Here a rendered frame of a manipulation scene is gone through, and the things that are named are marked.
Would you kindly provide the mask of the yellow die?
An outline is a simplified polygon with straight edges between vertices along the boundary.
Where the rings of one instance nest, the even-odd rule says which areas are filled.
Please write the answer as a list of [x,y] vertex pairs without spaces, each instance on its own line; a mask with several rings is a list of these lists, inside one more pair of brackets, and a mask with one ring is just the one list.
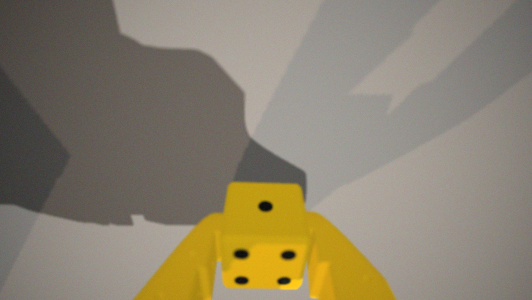
[[310,244],[298,184],[228,185],[220,233],[227,288],[297,289]]

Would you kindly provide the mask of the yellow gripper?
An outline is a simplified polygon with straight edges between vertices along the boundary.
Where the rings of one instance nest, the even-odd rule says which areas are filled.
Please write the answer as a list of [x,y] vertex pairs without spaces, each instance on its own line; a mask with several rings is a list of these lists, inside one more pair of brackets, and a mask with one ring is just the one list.
[[[224,213],[205,217],[177,246],[134,300],[212,300]],[[307,212],[310,297],[396,300],[386,279],[326,218]]]

